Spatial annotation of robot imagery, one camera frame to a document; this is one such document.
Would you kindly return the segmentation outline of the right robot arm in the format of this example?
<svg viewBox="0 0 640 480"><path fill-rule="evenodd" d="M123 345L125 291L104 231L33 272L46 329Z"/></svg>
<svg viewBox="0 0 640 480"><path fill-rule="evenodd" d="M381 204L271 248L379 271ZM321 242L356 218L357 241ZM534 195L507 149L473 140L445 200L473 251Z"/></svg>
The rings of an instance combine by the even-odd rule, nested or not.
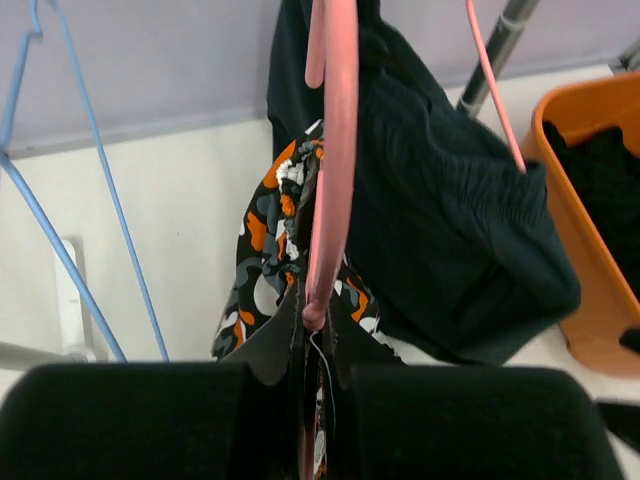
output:
<svg viewBox="0 0 640 480"><path fill-rule="evenodd" d="M608 430L636 453L640 453L640 406L612 401L596 402Z"/></svg>

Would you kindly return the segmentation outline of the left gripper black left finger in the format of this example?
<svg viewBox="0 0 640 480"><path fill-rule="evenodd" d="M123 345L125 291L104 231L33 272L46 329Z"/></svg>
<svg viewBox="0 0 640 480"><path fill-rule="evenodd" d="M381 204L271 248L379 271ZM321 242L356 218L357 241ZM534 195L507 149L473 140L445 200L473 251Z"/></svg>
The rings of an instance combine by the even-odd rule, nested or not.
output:
<svg viewBox="0 0 640 480"><path fill-rule="evenodd" d="M1 409L5 479L299 479L302 282L219 362L49 364Z"/></svg>

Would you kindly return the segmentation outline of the black shorts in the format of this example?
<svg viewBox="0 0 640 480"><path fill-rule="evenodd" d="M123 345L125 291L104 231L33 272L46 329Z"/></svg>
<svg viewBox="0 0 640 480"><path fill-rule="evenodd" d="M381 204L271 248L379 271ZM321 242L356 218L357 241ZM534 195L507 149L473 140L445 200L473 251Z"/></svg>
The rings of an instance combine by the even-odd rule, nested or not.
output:
<svg viewBox="0 0 640 480"><path fill-rule="evenodd" d="M639 302L638 156L624 145L623 131L618 126L596 132L574 145L568 144L549 121L544 122L543 132ZM582 289L579 298L566 318L580 307ZM628 348L625 333L619 342ZM639 355L638 349L628 349Z"/></svg>

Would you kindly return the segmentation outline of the orange camouflage shorts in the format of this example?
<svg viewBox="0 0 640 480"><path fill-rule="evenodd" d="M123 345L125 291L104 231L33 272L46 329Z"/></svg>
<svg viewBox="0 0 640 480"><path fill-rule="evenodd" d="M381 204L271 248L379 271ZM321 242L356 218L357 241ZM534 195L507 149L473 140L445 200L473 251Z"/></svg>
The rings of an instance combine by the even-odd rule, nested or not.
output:
<svg viewBox="0 0 640 480"><path fill-rule="evenodd" d="M232 367L219 414L229 479L398 479L405 453L385 393L401 360L378 304L341 262L324 326L303 323L324 124L288 145L257 186L212 356Z"/></svg>

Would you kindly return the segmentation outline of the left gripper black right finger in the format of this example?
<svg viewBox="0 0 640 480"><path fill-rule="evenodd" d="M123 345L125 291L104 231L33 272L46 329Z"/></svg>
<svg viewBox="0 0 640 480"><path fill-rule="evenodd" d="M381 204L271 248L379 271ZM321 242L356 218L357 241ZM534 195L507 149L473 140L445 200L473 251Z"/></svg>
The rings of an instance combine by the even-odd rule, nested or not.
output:
<svg viewBox="0 0 640 480"><path fill-rule="evenodd" d="M331 479L619 479L592 400L566 372L409 366L333 299Z"/></svg>

